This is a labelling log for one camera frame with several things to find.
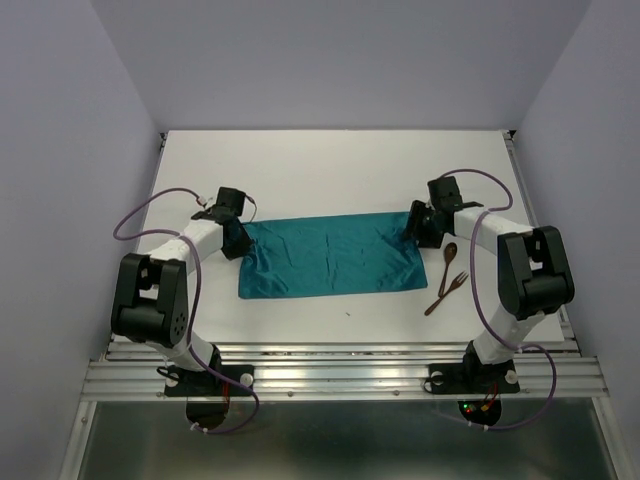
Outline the teal cloth napkin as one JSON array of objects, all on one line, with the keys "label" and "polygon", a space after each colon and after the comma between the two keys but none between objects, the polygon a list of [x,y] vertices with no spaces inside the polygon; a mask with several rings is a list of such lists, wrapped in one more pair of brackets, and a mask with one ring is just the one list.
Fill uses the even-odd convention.
[{"label": "teal cloth napkin", "polygon": [[239,270],[244,300],[424,289],[421,253],[403,238],[406,212],[265,220],[246,226],[253,245]]}]

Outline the aluminium frame rail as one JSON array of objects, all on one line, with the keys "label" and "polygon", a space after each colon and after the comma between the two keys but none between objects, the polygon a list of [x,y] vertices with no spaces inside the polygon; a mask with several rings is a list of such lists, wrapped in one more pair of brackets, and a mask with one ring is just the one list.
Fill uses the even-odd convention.
[{"label": "aluminium frame rail", "polygon": [[[515,358],[518,399],[547,395],[553,369],[559,398],[598,398],[609,394],[599,362],[580,354],[573,340],[549,346],[554,365],[540,353]],[[421,400],[431,363],[459,361],[461,343],[233,344],[220,346],[226,365],[251,364],[254,390],[263,402]],[[157,374],[162,357],[141,344],[116,338],[102,359],[90,363],[84,401],[165,399]]]}]

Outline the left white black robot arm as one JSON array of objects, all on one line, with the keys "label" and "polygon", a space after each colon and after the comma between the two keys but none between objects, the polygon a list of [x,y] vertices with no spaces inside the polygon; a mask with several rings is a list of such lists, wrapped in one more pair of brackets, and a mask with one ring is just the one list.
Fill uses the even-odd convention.
[{"label": "left white black robot arm", "polygon": [[215,204],[192,215],[180,232],[161,229],[168,240],[144,254],[121,260],[111,330],[145,344],[178,368],[199,393],[215,392],[222,382],[218,348],[194,332],[194,312],[202,288],[201,262],[220,252],[245,256],[252,239],[241,222],[244,204]]}]

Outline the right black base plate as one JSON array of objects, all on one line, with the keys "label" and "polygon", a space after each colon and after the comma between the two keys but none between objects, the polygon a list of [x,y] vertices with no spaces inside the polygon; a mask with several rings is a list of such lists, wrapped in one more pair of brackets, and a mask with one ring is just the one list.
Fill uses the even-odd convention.
[{"label": "right black base plate", "polygon": [[423,389],[434,395],[516,394],[520,385],[512,361],[498,365],[465,366],[459,363],[434,363],[427,366]]}]

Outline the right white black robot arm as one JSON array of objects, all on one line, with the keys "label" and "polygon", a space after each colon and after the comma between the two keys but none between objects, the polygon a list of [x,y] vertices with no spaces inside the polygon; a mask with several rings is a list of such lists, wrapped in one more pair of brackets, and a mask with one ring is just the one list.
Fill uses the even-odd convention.
[{"label": "right white black robot arm", "polygon": [[500,304],[490,319],[479,314],[484,331],[471,342],[476,356],[460,366],[463,384],[482,390],[496,378],[494,365],[511,360],[535,326],[573,300],[574,281],[561,232],[554,226],[516,223],[477,202],[444,210],[420,200],[412,203],[405,238],[420,248],[436,249],[447,234],[470,241],[469,269],[476,306],[480,305],[476,248],[496,258]]}]

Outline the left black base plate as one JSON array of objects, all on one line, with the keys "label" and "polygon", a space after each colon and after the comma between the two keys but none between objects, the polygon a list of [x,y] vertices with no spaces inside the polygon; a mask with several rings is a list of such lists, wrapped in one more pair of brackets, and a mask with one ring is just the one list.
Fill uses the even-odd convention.
[{"label": "left black base plate", "polygon": [[[223,365],[222,374],[234,381],[240,382],[242,375],[253,377],[254,366],[248,364]],[[165,380],[164,395],[170,398],[187,397],[222,397],[223,382],[206,371],[194,372],[181,369],[175,365],[156,368]],[[243,388],[231,385],[228,387],[231,397],[249,397],[250,394]]]}]

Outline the brown wooden spoon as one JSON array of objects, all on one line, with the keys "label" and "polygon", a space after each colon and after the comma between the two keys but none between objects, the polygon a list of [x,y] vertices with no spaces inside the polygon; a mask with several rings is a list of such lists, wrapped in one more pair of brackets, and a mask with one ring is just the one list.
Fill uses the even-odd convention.
[{"label": "brown wooden spoon", "polygon": [[458,251],[458,247],[457,244],[454,242],[450,242],[448,243],[443,250],[443,259],[444,259],[444,272],[442,275],[442,279],[440,282],[440,286],[439,286],[439,290],[438,290],[438,297],[442,298],[444,296],[445,293],[445,288],[446,288],[446,284],[447,284],[447,275],[449,272],[449,267],[451,265],[451,263],[453,262],[453,260],[455,259],[456,255],[457,255],[457,251]]}]

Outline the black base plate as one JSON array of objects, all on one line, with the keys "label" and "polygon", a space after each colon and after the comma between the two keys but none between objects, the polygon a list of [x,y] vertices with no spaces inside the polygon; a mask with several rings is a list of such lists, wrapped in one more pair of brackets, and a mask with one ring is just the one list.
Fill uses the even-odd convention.
[{"label": "black base plate", "polygon": [[[222,374],[234,381],[240,382],[242,375],[253,377],[254,366],[248,364],[223,365]],[[175,365],[156,368],[165,380],[164,395],[170,398],[187,397],[222,397],[223,382],[206,371],[194,372],[181,369]],[[228,387],[231,397],[249,397],[250,394],[243,388],[231,385]]]},{"label": "black base plate", "polygon": [[465,366],[459,363],[434,363],[427,366],[423,389],[434,395],[516,394],[520,385],[512,361],[498,365]]}]

